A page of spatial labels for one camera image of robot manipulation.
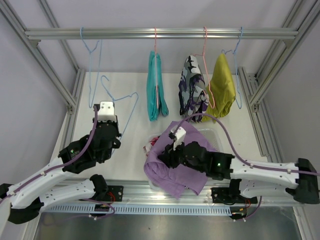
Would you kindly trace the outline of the aluminium frame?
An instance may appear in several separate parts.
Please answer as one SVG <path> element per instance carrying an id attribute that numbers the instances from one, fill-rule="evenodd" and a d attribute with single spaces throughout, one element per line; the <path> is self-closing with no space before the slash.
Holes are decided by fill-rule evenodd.
<path id="1" fill-rule="evenodd" d="M 276 164 L 303 156 L 299 137 L 319 132 L 315 115 L 308 117 L 305 100 L 319 89 L 303 75 L 308 57 L 299 53 L 310 26 L 318 23 L 317 0 L 3 0 L 0 3 L 0 181 L 17 184 L 49 164 L 69 142 L 89 134 L 93 108 L 88 107 L 89 55 L 81 39 L 29 39 L 32 28 L 292 28 L 293 40 L 241 39 L 237 64 L 242 109 L 236 103 L 219 122 L 195 124 L 217 130 L 223 151 L 237 150 L 250 161 Z M 100 77 L 123 77 L 139 93 L 134 140 L 123 155 L 61 182 L 79 184 L 94 174 L 109 185 L 122 185 L 127 205 L 216 206 L 211 188 L 226 181 L 210 180 L 200 194 L 186 189 L 179 199 L 153 190 L 144 172 L 144 145 L 161 135 L 172 121 L 181 121 L 179 82 L 185 60 L 202 54 L 202 39 L 158 39 L 164 98 L 169 110 L 150 121 L 147 110 L 149 55 L 152 39 L 101 39 L 102 54 L 94 103 L 111 101 Z M 207 39 L 205 60 L 211 79 L 222 50 L 238 39 Z M 87 237 L 99 226 L 109 234 L 115 214 L 88 226 L 72 220 L 73 238 Z"/>

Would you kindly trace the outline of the blue hanger of purple trousers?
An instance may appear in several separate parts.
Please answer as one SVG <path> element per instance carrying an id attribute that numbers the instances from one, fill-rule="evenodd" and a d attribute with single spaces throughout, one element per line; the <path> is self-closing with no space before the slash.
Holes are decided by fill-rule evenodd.
<path id="1" fill-rule="evenodd" d="M 100 83 L 109 99 L 114 103 L 121 133 L 119 138 L 121 147 L 114 149 L 112 156 L 122 156 L 122 151 L 129 150 L 131 142 L 135 138 L 135 120 L 140 96 L 135 83 L 128 78 L 103 75 L 100 77 Z"/>

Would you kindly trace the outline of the aluminium hanging rail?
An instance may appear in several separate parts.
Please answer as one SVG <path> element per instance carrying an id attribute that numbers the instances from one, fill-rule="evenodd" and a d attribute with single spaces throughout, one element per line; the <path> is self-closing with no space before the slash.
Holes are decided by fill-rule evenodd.
<path id="1" fill-rule="evenodd" d="M 294 28 L 29 28 L 30 40 L 109 40 L 109 39 L 255 39 L 293 40 Z"/>

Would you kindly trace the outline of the yellow trousers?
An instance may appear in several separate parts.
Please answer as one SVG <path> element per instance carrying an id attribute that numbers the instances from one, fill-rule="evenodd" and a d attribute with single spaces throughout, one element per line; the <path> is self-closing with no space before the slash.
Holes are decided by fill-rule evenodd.
<path id="1" fill-rule="evenodd" d="M 205 113 L 215 118 L 223 118 L 228 115 L 236 100 L 236 88 L 224 53 L 221 53 L 216 59 L 206 92 L 209 97 L 209 105 Z"/>

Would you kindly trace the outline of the white plastic basket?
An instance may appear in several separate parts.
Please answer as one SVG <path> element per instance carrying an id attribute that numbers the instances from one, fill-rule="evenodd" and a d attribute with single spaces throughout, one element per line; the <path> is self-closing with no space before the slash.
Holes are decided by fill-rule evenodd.
<path id="1" fill-rule="evenodd" d="M 210 145 L 217 150 L 218 152 L 223 152 L 223 146 L 221 143 L 221 139 L 219 137 L 219 134 L 217 130 L 211 129 L 211 128 L 200 128 L 198 131 L 207 139 L 207 141 L 210 143 Z M 148 180 L 148 183 L 151 187 L 151 189 L 155 191 L 160 191 L 161 188 L 153 183 L 150 179 Z"/>

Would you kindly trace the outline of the pink hanger of camouflage trousers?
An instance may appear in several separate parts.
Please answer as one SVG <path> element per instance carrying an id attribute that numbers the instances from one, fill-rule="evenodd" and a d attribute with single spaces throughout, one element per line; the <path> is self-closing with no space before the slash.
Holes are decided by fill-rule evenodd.
<path id="1" fill-rule="evenodd" d="M 202 57 L 205 75 L 206 75 L 206 78 L 208 81 L 208 95 L 211 97 L 211 100 L 209 100 L 209 105 L 212 109 L 214 109 L 216 106 L 216 102 L 215 102 L 214 94 L 211 90 L 211 80 L 209 79 L 208 68 L 207 68 L 207 63 L 206 63 L 206 46 L 207 46 L 207 40 L 208 40 L 208 30 L 207 30 L 206 26 L 203 27 L 203 31 L 204 31 L 204 35 L 203 35 L 204 43 L 203 43 L 202 53 L 201 54 L 196 53 L 196 54 L 193 54 L 193 56 L 194 57 L 196 57 L 196 56 Z"/>

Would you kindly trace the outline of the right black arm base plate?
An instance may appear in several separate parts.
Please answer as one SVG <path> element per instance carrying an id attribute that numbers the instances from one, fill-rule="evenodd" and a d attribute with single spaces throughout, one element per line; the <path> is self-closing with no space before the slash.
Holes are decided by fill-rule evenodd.
<path id="1" fill-rule="evenodd" d="M 235 222 L 245 220 L 249 208 L 258 203 L 257 197 L 247 198 L 240 193 L 231 193 L 228 187 L 212 187 L 211 198 L 214 204 L 223 204 L 230 207 L 230 218 Z"/>

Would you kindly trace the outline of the teal trousers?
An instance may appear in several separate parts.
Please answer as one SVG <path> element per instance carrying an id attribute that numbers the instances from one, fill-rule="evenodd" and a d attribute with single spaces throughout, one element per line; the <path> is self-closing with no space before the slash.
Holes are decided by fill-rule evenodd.
<path id="1" fill-rule="evenodd" d="M 162 62 L 160 55 L 154 50 L 150 52 L 148 59 L 146 99 L 148 118 L 151 122 L 156 121 L 160 113 L 163 116 L 169 114 L 164 94 Z"/>

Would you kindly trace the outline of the blue hanger of yellow trousers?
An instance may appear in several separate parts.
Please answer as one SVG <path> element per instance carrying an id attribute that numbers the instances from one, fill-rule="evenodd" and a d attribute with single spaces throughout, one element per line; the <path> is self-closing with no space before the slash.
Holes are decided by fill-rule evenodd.
<path id="1" fill-rule="evenodd" d="M 239 71 L 238 71 L 237 53 L 238 53 L 238 48 L 239 48 L 240 42 L 242 40 L 243 34 L 244 34 L 244 28 L 241 26 L 240 27 L 240 35 L 238 36 L 238 41 L 236 43 L 235 48 L 229 49 L 229 50 L 224 50 L 224 49 L 221 50 L 221 53 L 223 53 L 225 55 L 227 53 L 232 53 L 232 55 L 233 55 L 234 67 L 235 67 L 235 77 L 236 77 L 236 92 L 237 92 L 237 96 L 238 96 L 238 97 L 235 97 L 235 101 L 236 101 L 236 104 L 237 104 L 237 107 L 239 110 L 241 110 L 243 107 L 243 99 L 242 99 L 242 94 L 240 92 L 240 79 L 239 79 Z"/>

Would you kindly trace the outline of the light blue wire hanger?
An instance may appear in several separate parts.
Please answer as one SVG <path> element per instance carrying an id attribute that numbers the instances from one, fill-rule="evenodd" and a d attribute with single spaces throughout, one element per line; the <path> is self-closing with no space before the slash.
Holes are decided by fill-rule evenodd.
<path id="1" fill-rule="evenodd" d="M 95 44 L 90 47 L 86 40 L 84 39 L 84 27 L 82 26 L 79 30 L 80 39 L 87 50 L 88 53 L 88 107 L 91 109 L 94 106 L 94 100 L 96 96 L 96 91 L 98 87 L 98 78 L 100 75 L 101 69 L 101 60 L 102 60 L 102 47 L 103 40 L 99 39 L 95 42 Z M 95 80 L 93 80 L 93 72 L 94 72 L 94 60 L 95 55 L 97 55 L 97 70 Z"/>

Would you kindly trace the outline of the pink camouflage trousers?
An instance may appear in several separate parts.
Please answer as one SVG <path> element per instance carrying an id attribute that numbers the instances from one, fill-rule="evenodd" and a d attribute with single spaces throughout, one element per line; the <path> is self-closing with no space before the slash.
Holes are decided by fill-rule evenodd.
<path id="1" fill-rule="evenodd" d="M 145 153 L 145 155 L 147 156 L 150 152 L 150 150 L 152 149 L 152 147 L 155 145 L 155 143 L 158 141 L 159 136 L 155 136 L 152 137 L 147 143 L 146 145 L 143 147 L 143 151 Z"/>

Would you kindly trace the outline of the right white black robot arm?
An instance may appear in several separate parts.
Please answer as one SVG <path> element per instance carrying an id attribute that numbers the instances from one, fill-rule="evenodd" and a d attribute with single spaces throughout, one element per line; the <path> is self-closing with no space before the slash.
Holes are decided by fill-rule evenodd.
<path id="1" fill-rule="evenodd" d="M 229 180 L 227 195 L 233 202 L 264 196 L 292 196 L 296 202 L 310 205 L 320 202 L 319 173 L 305 158 L 258 163 L 243 160 L 238 154 L 209 151 L 193 141 L 167 145 L 158 159 L 169 168 L 183 165 L 213 180 Z"/>

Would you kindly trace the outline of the grey purple camouflage trousers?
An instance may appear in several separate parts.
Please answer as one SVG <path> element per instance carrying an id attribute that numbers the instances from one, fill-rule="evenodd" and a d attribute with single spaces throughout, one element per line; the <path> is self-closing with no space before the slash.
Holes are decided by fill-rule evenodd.
<path id="1" fill-rule="evenodd" d="M 179 114 L 185 118 L 190 116 L 190 122 L 200 123 L 204 116 L 199 114 L 206 112 L 209 95 L 198 60 L 193 55 L 189 55 L 184 62 L 178 89 Z"/>

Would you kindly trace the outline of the pink hanger of teal trousers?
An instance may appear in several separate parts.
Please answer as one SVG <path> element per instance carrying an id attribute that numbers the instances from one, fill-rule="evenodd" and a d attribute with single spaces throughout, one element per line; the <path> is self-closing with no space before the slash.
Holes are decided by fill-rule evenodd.
<path id="1" fill-rule="evenodd" d="M 154 27 L 154 67 L 155 67 L 155 90 L 156 90 L 156 110 L 159 110 L 159 85 L 158 85 L 158 58 L 157 58 L 157 28 Z"/>

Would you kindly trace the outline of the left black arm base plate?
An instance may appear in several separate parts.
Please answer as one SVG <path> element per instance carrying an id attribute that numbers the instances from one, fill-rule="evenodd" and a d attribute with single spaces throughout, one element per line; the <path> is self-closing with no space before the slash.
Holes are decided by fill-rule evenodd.
<path id="1" fill-rule="evenodd" d="M 81 199 L 95 203 L 93 212 L 90 213 L 92 217 L 104 217 L 109 214 L 114 214 L 115 211 L 110 207 L 114 203 L 120 203 L 123 200 L 124 187 L 120 185 L 111 185 L 109 190 L 103 196 L 93 196 L 89 199 Z"/>

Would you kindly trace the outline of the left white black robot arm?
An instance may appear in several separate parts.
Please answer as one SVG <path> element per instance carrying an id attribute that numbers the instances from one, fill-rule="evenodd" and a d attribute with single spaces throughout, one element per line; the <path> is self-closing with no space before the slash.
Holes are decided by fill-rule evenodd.
<path id="1" fill-rule="evenodd" d="M 117 116 L 93 118 L 90 133 L 71 142 L 51 163 L 17 184 L 1 184 L 0 204 L 4 205 L 6 200 L 10 204 L 0 218 L 19 225 L 59 204 L 105 199 L 109 188 L 100 174 L 65 187 L 56 185 L 110 159 L 112 151 L 121 146 L 120 137 Z"/>

